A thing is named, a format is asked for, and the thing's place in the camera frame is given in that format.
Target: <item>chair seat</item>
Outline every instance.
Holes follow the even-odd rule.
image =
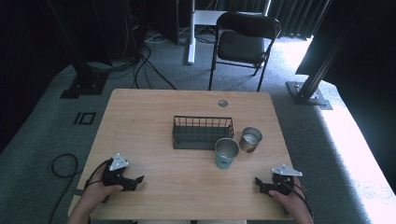
[[[222,60],[257,64],[264,61],[264,52],[263,38],[230,31],[225,31],[220,36],[218,56]]]

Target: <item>hand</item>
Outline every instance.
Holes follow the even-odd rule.
[[[103,171],[105,169],[106,165],[104,164],[92,177],[90,184],[84,189],[84,193],[73,209],[73,212],[70,215],[67,223],[87,224],[90,214],[95,210],[97,205],[105,199],[106,196],[123,189],[121,185],[105,186],[103,184],[101,180]]]
[[[300,180],[294,176],[293,177],[294,184],[300,187]],[[294,190],[297,191],[300,195],[303,195],[303,192],[300,188],[294,187]],[[291,192],[288,196],[279,193],[276,190],[270,190],[269,194],[273,196],[276,200],[278,200],[288,211],[291,217],[294,219],[296,223],[299,224],[312,224],[314,221],[312,220],[311,215],[309,214],[308,208],[301,198],[299,198],[294,192]]]

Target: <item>sunlight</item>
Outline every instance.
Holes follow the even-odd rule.
[[[312,39],[307,39],[306,41],[300,40],[296,42],[277,44],[283,47],[282,53],[285,58],[285,63],[291,67],[297,68],[303,60],[311,41]]]

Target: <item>black folding chair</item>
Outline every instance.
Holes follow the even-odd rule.
[[[256,76],[262,67],[262,76],[257,88],[257,91],[260,91],[271,47],[279,33],[280,23],[277,19],[239,12],[222,14],[216,23],[216,40],[210,70],[209,90],[212,90],[213,72],[216,69],[216,64],[223,63],[254,68],[253,76]]]

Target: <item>stand base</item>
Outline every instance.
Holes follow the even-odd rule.
[[[107,82],[108,74],[96,76],[90,85],[81,85],[79,76],[76,76],[68,91],[64,91],[61,99],[77,99],[80,95],[100,95]]]
[[[332,106],[328,100],[323,99],[323,96],[319,89],[315,91],[315,93],[309,98],[300,98],[298,93],[300,88],[304,85],[303,82],[294,82],[288,81],[286,82],[288,89],[290,91],[291,97],[293,98],[293,102],[297,105],[318,105],[320,109],[323,110],[332,110]]]

